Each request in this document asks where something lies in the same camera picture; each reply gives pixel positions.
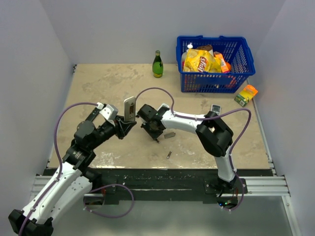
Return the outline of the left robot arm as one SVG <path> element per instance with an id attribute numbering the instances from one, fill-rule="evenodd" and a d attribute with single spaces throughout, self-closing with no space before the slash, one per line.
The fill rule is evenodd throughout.
<path id="1" fill-rule="evenodd" d="M 22 210 L 13 210 L 8 219 L 20 236 L 50 236 L 53 226 L 67 210 L 86 193 L 102 187 L 98 174 L 89 168 L 95 158 L 94 149 L 113 136 L 123 139 L 136 125 L 122 116 L 106 120 L 95 127 L 93 118 L 77 126 L 74 139 L 53 176 Z"/>

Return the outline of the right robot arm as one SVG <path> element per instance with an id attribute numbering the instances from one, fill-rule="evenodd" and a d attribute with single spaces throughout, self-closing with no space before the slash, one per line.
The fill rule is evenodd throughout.
<path id="1" fill-rule="evenodd" d="M 231 193 L 237 187 L 236 170 L 230 153 L 233 131 L 215 112 L 191 115 L 175 112 L 166 104 L 162 104 L 158 110 L 145 104 L 137 116 L 143 120 L 141 127 L 154 140 L 165 129 L 178 129 L 197 135 L 206 152 L 215 158 L 221 191 Z"/>

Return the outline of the white air conditioner remote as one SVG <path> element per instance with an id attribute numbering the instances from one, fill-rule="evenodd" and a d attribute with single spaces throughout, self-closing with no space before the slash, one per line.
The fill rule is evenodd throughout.
<path id="1" fill-rule="evenodd" d="M 124 121 L 135 121 L 136 98 L 134 96 L 124 100 Z"/>

